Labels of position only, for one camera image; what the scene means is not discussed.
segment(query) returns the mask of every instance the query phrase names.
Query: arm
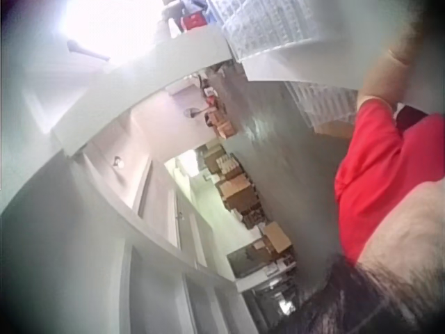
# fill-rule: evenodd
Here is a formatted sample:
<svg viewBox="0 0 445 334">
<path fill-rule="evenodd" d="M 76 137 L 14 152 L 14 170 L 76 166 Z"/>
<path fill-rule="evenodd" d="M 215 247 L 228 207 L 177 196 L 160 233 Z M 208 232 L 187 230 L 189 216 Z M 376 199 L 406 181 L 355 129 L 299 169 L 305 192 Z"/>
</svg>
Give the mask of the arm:
<svg viewBox="0 0 445 334">
<path fill-rule="evenodd" d="M 423 13 L 417 11 L 403 32 L 365 76 L 357 110 L 371 98 L 388 103 L 394 110 L 405 94 L 410 70 L 423 42 Z"/>
</svg>

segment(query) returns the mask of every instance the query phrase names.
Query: red shirt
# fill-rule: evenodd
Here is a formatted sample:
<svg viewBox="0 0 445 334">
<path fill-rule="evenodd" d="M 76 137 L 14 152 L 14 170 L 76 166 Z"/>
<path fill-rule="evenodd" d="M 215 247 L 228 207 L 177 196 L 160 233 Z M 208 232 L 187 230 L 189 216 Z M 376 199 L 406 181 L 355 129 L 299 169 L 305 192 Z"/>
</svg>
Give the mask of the red shirt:
<svg viewBox="0 0 445 334">
<path fill-rule="evenodd" d="M 425 117 L 400 133 L 384 102 L 366 101 L 335 178 L 340 242 L 356 263 L 382 219 L 418 184 L 445 176 L 444 117 Z"/>
</svg>

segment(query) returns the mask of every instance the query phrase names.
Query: gray floor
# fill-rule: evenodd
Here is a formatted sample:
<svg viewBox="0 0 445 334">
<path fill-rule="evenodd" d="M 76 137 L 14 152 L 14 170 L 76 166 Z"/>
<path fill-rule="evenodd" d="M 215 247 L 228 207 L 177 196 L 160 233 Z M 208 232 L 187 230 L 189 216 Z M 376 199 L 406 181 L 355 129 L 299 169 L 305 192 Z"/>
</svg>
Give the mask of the gray floor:
<svg viewBox="0 0 445 334">
<path fill-rule="evenodd" d="M 224 71 L 209 77 L 238 130 L 224 146 L 255 183 L 268 218 L 290 236 L 302 278 L 318 280 L 340 251 L 333 185 L 348 142 L 308 128 L 284 83 L 249 82 L 239 66 Z"/>
</svg>

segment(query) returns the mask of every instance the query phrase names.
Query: white crate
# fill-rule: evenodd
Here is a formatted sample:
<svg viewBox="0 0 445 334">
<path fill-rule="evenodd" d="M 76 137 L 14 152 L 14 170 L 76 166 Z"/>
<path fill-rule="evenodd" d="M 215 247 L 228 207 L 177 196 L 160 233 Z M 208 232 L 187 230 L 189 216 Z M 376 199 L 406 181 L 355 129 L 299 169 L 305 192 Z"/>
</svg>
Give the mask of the white crate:
<svg viewBox="0 0 445 334">
<path fill-rule="evenodd" d="M 333 1 L 210 0 L 210 3 L 237 61 L 339 35 L 339 25 L 332 21 L 336 17 L 332 15 Z"/>
<path fill-rule="evenodd" d="M 333 120 L 354 124 L 356 90 L 294 81 L 286 82 L 286 87 L 309 127 Z"/>
</svg>

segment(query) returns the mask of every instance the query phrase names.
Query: cardboard box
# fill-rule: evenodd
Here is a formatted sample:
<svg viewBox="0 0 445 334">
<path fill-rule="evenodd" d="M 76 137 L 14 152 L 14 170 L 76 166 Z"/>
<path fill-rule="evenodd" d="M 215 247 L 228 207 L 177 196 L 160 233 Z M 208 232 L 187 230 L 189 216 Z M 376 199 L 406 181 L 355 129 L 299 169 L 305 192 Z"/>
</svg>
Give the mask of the cardboard box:
<svg viewBox="0 0 445 334">
<path fill-rule="evenodd" d="M 213 146 L 204 154 L 204 163 L 209 169 L 210 173 L 217 174 L 220 172 L 220 168 L 216 160 L 225 155 L 225 150 L 221 145 Z"/>
<path fill-rule="evenodd" d="M 238 212 L 244 212 L 259 202 L 253 184 L 245 174 L 221 184 L 220 191 L 226 207 L 236 209 Z"/>
<path fill-rule="evenodd" d="M 221 170 L 221 174 L 226 180 L 234 179 L 243 173 L 243 169 L 241 168 L 239 162 L 227 154 L 218 158 L 216 163 Z"/>
<path fill-rule="evenodd" d="M 263 233 L 278 254 L 284 252 L 286 249 L 292 246 L 291 240 L 275 221 L 266 225 Z"/>
<path fill-rule="evenodd" d="M 224 139 L 232 137 L 236 134 L 236 131 L 230 121 L 226 121 L 223 124 L 219 125 L 217 129 L 220 136 Z"/>
</svg>

